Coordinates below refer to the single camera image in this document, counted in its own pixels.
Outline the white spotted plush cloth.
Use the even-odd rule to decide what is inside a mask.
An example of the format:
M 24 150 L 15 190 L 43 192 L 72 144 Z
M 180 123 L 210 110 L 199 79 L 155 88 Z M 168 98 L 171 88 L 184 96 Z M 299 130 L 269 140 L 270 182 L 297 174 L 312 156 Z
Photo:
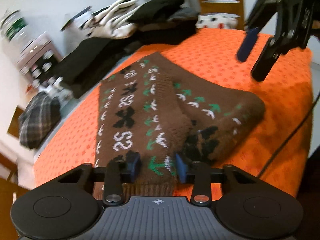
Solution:
M 220 14 L 199 15 L 196 28 L 235 29 L 237 25 L 238 20 L 233 17 L 227 17 Z

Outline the white striped garment pile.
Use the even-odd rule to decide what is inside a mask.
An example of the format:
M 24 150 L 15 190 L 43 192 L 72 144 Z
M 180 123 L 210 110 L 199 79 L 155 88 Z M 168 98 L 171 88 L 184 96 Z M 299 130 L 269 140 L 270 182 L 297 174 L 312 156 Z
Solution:
M 110 6 L 92 15 L 81 27 L 89 36 L 114 40 L 128 38 L 137 29 L 129 18 L 139 9 L 139 0 L 116 0 Z

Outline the black folded garment left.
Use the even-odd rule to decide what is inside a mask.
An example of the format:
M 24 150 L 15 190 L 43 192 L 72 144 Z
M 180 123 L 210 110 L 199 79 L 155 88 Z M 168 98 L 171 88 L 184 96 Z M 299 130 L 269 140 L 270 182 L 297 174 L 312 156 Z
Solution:
M 88 38 L 59 62 L 53 73 L 62 78 L 61 86 L 71 90 L 78 99 L 105 77 L 120 59 L 141 46 L 135 37 L 120 40 Z

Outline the orange floral table mat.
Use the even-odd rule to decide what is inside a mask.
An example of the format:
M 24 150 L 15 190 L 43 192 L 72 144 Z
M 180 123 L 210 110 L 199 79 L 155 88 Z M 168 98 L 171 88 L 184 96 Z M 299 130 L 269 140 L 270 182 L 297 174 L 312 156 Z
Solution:
M 265 103 L 264 118 L 234 150 L 227 163 L 257 175 L 285 141 L 287 145 L 262 179 L 295 196 L 310 149 L 312 53 L 309 49 L 290 51 L 278 59 L 264 82 L 257 83 L 249 73 L 269 36 L 260 34 L 247 61 L 239 63 L 235 55 L 244 35 L 235 29 L 201 29 L 177 46 L 143 46 L 125 60 L 121 68 L 159 51 L 173 63 L 212 83 L 255 93 Z M 98 94 L 99 90 L 93 89 L 41 151 L 34 164 L 36 186 L 94 161 Z

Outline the water bottle on dispenser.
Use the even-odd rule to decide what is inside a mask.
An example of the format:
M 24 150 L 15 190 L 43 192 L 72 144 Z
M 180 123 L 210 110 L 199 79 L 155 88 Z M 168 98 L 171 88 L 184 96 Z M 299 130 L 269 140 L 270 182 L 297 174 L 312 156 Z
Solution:
M 35 37 L 20 10 L 7 10 L 1 19 L 1 35 L 19 53 L 25 50 Z

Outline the wooden chair far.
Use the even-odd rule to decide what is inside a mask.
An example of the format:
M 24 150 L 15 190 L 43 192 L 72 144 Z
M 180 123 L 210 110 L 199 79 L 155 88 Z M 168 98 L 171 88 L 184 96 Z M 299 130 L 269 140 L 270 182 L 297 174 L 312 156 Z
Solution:
M 201 15 L 229 14 L 236 16 L 236 29 L 244 30 L 244 0 L 198 0 Z

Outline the grey folded garment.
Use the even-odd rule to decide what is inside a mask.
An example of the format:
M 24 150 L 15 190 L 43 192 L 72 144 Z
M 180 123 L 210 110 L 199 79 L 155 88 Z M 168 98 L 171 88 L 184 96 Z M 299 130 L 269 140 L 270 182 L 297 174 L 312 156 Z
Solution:
M 163 22 L 139 25 L 140 31 L 166 30 L 175 27 L 195 27 L 199 13 L 192 8 L 181 8 Z

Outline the black folded garment right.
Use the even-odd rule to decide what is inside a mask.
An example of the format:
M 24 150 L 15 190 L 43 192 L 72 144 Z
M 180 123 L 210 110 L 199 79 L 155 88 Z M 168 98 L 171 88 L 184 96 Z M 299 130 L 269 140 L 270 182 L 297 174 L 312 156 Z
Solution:
M 166 21 L 179 11 L 184 0 L 151 0 L 141 5 L 129 18 L 129 23 L 146 25 Z

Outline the plaid grey cloth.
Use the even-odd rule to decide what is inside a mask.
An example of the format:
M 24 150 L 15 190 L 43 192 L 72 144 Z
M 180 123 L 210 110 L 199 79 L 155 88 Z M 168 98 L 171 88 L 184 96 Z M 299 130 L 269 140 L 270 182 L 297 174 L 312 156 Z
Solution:
M 18 138 L 22 146 L 33 150 L 39 148 L 42 141 L 61 120 L 60 102 L 46 92 L 39 92 L 28 103 L 18 118 Z

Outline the brown patterned knit sweater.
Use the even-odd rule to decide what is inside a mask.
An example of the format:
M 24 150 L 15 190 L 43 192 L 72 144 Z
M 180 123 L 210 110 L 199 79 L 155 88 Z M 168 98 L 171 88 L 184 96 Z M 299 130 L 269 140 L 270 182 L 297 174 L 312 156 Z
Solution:
M 229 157 L 263 118 L 251 92 L 206 81 L 153 53 L 102 81 L 95 165 L 140 156 L 125 197 L 172 196 L 177 155 L 213 164 Z

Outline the black folded garment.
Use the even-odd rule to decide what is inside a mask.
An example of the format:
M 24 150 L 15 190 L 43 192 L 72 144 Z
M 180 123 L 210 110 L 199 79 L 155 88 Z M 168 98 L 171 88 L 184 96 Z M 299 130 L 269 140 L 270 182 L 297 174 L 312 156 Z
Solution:
M 179 11 L 184 0 L 151 0 L 141 5 L 129 18 L 129 23 L 146 25 L 166 21 Z
M 88 38 L 59 62 L 53 73 L 62 78 L 61 86 L 71 90 L 78 99 L 105 77 L 120 59 L 141 46 L 135 37 L 120 40 Z

